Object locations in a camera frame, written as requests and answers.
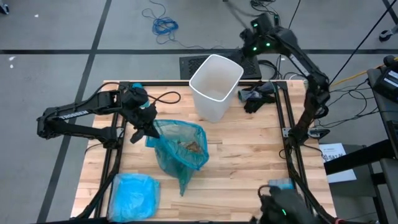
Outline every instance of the crumpled blue plastic bag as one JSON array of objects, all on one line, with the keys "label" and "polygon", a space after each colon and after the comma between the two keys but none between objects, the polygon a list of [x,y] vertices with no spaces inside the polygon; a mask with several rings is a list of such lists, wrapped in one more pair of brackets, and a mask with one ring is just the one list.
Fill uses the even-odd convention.
[{"label": "crumpled blue plastic bag", "polygon": [[113,180],[108,220],[131,222],[153,217],[159,205],[159,182],[145,174],[118,174]]},{"label": "crumpled blue plastic bag", "polygon": [[196,170],[209,160],[206,132],[197,124],[176,120],[154,121],[160,138],[147,137],[146,146],[154,147],[159,167],[176,177],[180,195]]}]

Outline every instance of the white trash can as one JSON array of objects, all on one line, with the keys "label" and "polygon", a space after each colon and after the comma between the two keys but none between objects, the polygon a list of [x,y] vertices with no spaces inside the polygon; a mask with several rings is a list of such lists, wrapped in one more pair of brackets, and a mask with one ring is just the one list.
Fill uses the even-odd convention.
[{"label": "white trash can", "polygon": [[199,67],[189,86],[199,116],[218,122],[235,97],[243,68],[228,58],[210,55]]}]

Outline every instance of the white label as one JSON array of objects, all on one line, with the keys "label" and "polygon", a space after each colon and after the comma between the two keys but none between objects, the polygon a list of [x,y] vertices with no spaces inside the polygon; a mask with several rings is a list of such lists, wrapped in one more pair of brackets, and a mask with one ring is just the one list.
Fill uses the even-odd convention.
[{"label": "white label", "polygon": [[[328,162],[333,159],[337,159],[341,156],[345,156],[346,151],[341,143],[336,144],[321,144],[319,149],[323,153],[323,162]],[[355,173],[352,169],[345,170],[336,174],[328,175],[329,183],[342,182],[356,180]]]},{"label": "white label", "polygon": [[74,117],[81,116],[84,114],[88,114],[88,112],[87,111],[76,112],[76,113],[72,113],[72,114],[68,114],[68,115],[59,116],[59,118],[69,119],[69,118],[74,118]]},{"label": "white label", "polygon": [[307,71],[307,69],[304,68],[304,66],[297,60],[297,58],[293,55],[290,54],[289,58],[293,62],[293,64],[302,72],[305,76],[309,76],[310,73]]},{"label": "white label", "polygon": [[388,74],[389,74],[390,76],[392,76],[392,77],[398,79],[398,73],[393,72],[393,71],[390,71]]},{"label": "white label", "polygon": [[388,79],[388,78],[384,78],[384,81],[390,83],[391,85],[393,85],[393,86],[395,86],[395,87],[398,87],[398,84],[394,83],[393,81],[391,81],[391,80]]}]

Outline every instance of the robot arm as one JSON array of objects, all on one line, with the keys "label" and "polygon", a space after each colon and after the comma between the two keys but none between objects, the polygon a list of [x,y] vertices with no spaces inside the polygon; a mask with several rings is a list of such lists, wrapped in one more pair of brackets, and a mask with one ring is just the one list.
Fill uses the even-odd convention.
[{"label": "robot arm", "polygon": [[293,140],[291,143],[304,142],[308,127],[313,120],[327,114],[325,112],[317,115],[317,111],[324,108],[330,99],[329,78],[302,51],[294,33],[281,26],[274,26],[267,14],[262,14],[251,21],[251,27],[252,30],[245,29],[240,35],[244,41],[244,46],[240,50],[241,60],[263,53],[282,54],[288,57],[308,80],[305,111],[289,133]]},{"label": "robot arm", "polygon": [[69,124],[66,120],[88,114],[104,115],[118,112],[137,129],[130,139],[132,143],[144,135],[158,138],[159,134],[153,125],[157,114],[155,105],[140,108],[147,101],[147,92],[142,88],[96,92],[81,103],[47,108],[43,115],[37,118],[37,134],[45,139],[59,135],[97,139],[105,148],[115,148],[118,144],[116,128],[98,129]]},{"label": "robot arm", "polygon": [[[279,26],[277,21],[275,24],[276,26],[272,24],[267,14],[262,14],[253,20],[251,22],[252,30],[245,29],[240,35],[244,41],[244,46],[239,51],[239,57],[242,61],[245,58],[263,53],[282,54],[288,57],[308,80],[304,103],[305,110],[297,124],[289,131],[287,139],[287,147],[297,148],[308,138],[308,128],[313,120],[327,115],[328,110],[325,103],[330,99],[329,78],[302,51],[293,32]],[[317,114],[320,109],[324,109],[324,112]],[[307,209],[303,209],[305,208],[304,203],[299,199],[294,200],[286,191],[273,190],[271,196],[264,196],[259,193],[262,202],[262,219],[265,218],[264,222],[262,219],[260,219],[260,222],[282,223],[281,220],[284,220],[283,223],[318,223],[322,220],[325,223],[334,223],[336,218],[327,214],[301,180],[295,170],[291,156],[287,156],[286,159],[291,178],[302,189],[303,194],[309,199],[321,219],[314,219]],[[281,210],[286,211],[287,215],[282,214]]]}]

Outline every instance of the wooden table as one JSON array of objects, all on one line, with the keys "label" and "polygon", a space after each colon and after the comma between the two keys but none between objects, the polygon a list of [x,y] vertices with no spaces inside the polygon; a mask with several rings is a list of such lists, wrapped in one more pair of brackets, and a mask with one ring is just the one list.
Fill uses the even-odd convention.
[{"label": "wooden table", "polygon": [[[299,80],[288,81],[287,84],[294,118],[298,121],[303,113],[305,87],[303,81]],[[116,88],[117,85],[107,85],[103,90]],[[146,86],[145,89],[155,97],[167,91],[179,92],[182,99],[178,104],[156,104],[157,119],[178,119],[201,125],[206,131],[210,154],[209,161],[200,172],[195,173],[185,195],[181,197],[177,179],[159,168],[154,150],[144,145],[145,139],[134,145],[130,143],[129,138],[135,130],[130,124],[127,125],[120,173],[138,172],[160,181],[159,209],[151,220],[248,221],[260,207],[258,187],[267,184],[270,179],[289,176],[286,161],[278,153],[283,149],[283,144],[275,104],[264,105],[257,113],[247,114],[238,97],[235,97],[223,119],[213,124],[196,114],[188,86]],[[163,98],[169,101],[175,99],[175,95]],[[282,107],[284,118],[288,121],[283,100]],[[110,126],[111,120],[112,115],[96,116],[93,127]],[[90,141],[88,147],[97,143]],[[307,141],[306,144],[318,147],[315,140]],[[335,215],[320,153],[314,149],[301,148],[310,190],[326,211]],[[82,212],[98,190],[104,155],[105,150],[101,146],[86,153],[72,217]],[[108,199],[109,194],[106,194],[102,216],[106,215]]]}]

